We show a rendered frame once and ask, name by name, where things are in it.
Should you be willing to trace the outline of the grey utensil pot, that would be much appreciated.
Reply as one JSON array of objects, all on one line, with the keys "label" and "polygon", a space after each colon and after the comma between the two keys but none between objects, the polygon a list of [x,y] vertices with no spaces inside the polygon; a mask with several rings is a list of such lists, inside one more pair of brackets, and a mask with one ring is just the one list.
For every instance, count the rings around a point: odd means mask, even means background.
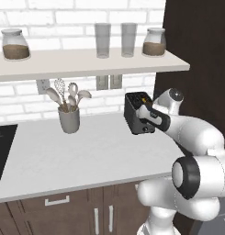
[{"label": "grey utensil pot", "polygon": [[65,133],[75,133],[80,127],[80,112],[76,108],[74,111],[65,113],[60,107],[58,107],[59,119],[62,126],[62,130]]}]

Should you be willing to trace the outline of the dark wood cupboard door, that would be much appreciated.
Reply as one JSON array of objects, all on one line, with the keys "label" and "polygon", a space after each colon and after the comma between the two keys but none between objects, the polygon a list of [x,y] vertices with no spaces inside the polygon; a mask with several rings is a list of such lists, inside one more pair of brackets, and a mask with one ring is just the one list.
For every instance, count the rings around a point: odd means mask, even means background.
[{"label": "dark wood cupboard door", "polygon": [[[137,196],[140,182],[103,187],[104,235],[137,235],[149,215],[150,208],[141,204]],[[113,205],[113,231],[108,230],[108,206]]]},{"label": "dark wood cupboard door", "polygon": [[104,207],[103,207],[103,188],[92,188],[87,190],[89,207],[90,235],[95,234],[95,215],[94,208],[99,210],[99,235],[104,235]]}]

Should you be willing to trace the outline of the white wall shelf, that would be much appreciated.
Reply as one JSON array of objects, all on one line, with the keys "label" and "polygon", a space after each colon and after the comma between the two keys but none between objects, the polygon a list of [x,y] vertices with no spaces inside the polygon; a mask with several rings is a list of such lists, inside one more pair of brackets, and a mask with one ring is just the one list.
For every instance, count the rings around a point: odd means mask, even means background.
[{"label": "white wall shelf", "polygon": [[107,59],[98,59],[95,49],[34,50],[24,61],[7,61],[0,54],[0,82],[189,69],[189,63],[169,51],[162,57],[148,57],[141,54],[141,48],[136,48],[131,58],[122,57],[120,48],[112,48]]}]

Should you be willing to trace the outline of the dark wood drawer front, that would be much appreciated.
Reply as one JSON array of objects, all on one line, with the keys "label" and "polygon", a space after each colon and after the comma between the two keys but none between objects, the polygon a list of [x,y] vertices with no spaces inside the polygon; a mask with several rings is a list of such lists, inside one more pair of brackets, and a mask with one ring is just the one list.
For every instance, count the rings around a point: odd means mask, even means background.
[{"label": "dark wood drawer front", "polygon": [[[45,207],[44,200],[64,199],[70,202]],[[8,202],[22,235],[90,235],[85,191],[40,196]]]}]

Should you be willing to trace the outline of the beige slotted spoon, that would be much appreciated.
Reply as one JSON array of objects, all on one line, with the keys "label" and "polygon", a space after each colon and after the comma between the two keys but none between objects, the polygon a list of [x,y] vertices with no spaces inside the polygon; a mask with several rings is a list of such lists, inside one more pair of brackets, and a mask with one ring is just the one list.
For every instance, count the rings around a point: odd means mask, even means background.
[{"label": "beige slotted spoon", "polygon": [[68,85],[68,92],[69,92],[69,96],[68,96],[68,99],[69,99],[69,102],[72,106],[75,106],[76,105],[76,100],[75,100],[75,96],[77,95],[78,93],[78,86],[76,83],[69,83]]}]

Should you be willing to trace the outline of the beige wooden spoon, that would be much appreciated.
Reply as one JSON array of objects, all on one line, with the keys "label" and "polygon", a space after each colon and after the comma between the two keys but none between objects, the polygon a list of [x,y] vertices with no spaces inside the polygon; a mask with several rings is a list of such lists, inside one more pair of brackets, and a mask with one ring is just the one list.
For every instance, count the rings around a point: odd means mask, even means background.
[{"label": "beige wooden spoon", "polygon": [[51,87],[48,88],[46,90],[46,93],[52,101],[56,102],[60,106],[60,108],[62,108],[61,99],[60,99],[59,95],[57,94],[57,92],[53,88],[51,88]]}]

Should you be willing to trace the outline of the white wall outlet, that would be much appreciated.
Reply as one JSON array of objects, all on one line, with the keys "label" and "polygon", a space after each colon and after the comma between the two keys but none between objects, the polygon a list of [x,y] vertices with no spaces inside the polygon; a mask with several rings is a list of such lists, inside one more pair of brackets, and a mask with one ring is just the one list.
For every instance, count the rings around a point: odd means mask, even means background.
[{"label": "white wall outlet", "polygon": [[46,90],[51,86],[49,79],[37,80],[36,84],[40,95],[45,95]]}]

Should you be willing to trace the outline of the grey wall switch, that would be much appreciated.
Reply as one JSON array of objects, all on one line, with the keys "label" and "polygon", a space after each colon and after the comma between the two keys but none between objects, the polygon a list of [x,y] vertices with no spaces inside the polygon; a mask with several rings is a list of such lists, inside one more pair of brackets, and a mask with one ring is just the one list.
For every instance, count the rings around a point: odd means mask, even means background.
[{"label": "grey wall switch", "polygon": [[96,77],[96,90],[107,90],[108,89],[108,76],[99,75]]},{"label": "grey wall switch", "polygon": [[110,76],[110,88],[121,89],[122,88],[122,75],[116,74]]}]

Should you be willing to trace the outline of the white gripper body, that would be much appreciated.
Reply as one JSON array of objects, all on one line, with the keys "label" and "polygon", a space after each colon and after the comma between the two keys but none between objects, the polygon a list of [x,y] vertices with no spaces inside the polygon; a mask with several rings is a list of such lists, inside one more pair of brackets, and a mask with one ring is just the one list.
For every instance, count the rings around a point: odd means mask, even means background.
[{"label": "white gripper body", "polygon": [[136,110],[136,116],[138,118],[146,118],[148,120],[151,119],[150,111],[147,109],[145,105],[142,105],[139,109]]}]

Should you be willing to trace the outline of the beige ladle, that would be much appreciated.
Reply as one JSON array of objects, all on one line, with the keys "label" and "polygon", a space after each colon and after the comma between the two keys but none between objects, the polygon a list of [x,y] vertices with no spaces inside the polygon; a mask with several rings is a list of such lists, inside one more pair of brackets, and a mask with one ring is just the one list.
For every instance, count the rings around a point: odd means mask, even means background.
[{"label": "beige ladle", "polygon": [[83,98],[91,98],[92,97],[91,93],[87,90],[81,90],[78,92],[77,95],[78,95],[78,99],[77,99],[76,105],[79,105],[80,101]]}]

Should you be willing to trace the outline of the tall dark wood cabinet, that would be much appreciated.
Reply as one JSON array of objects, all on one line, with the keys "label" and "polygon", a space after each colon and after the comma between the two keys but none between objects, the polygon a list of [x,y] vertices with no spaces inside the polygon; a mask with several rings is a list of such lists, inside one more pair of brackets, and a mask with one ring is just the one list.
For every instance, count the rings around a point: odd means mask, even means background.
[{"label": "tall dark wood cabinet", "polygon": [[225,0],[166,0],[167,49],[190,70],[157,73],[154,94],[176,88],[182,115],[201,118],[225,137]]}]

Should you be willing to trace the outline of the black toaster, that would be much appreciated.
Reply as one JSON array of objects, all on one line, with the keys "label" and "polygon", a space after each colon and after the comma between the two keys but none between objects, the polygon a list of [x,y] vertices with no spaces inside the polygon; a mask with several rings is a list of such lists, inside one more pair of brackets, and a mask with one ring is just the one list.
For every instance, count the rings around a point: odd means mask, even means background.
[{"label": "black toaster", "polygon": [[155,127],[149,123],[143,123],[137,116],[136,110],[144,103],[142,98],[147,102],[152,102],[151,98],[146,92],[134,92],[125,94],[124,118],[129,126],[132,134],[139,135],[143,133],[153,133]]}]

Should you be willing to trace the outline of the clear drinking glass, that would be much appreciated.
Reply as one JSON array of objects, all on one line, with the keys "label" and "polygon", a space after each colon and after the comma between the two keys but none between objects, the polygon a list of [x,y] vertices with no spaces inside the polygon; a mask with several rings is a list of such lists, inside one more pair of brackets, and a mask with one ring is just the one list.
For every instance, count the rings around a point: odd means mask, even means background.
[{"label": "clear drinking glass", "polygon": [[135,41],[137,35],[136,23],[121,24],[121,55],[130,58],[134,54]]},{"label": "clear drinking glass", "polygon": [[106,59],[109,57],[111,25],[108,23],[95,23],[96,57]]}]

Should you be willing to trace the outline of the black hob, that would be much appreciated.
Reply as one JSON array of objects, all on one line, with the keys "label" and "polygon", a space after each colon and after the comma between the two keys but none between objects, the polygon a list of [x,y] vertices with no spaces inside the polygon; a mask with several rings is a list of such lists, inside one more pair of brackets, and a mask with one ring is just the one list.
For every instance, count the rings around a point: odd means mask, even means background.
[{"label": "black hob", "polygon": [[0,181],[17,131],[17,124],[0,126]]}]

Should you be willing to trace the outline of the glass jar with brown contents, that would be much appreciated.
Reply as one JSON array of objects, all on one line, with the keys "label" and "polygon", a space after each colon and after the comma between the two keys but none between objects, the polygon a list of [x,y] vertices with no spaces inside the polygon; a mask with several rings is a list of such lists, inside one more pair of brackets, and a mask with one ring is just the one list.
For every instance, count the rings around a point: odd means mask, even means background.
[{"label": "glass jar with brown contents", "polygon": [[28,44],[20,28],[6,28],[1,32],[3,54],[7,60],[24,60],[30,56]]},{"label": "glass jar with brown contents", "polygon": [[143,42],[142,53],[146,56],[163,56],[166,49],[165,29],[148,28]]}]

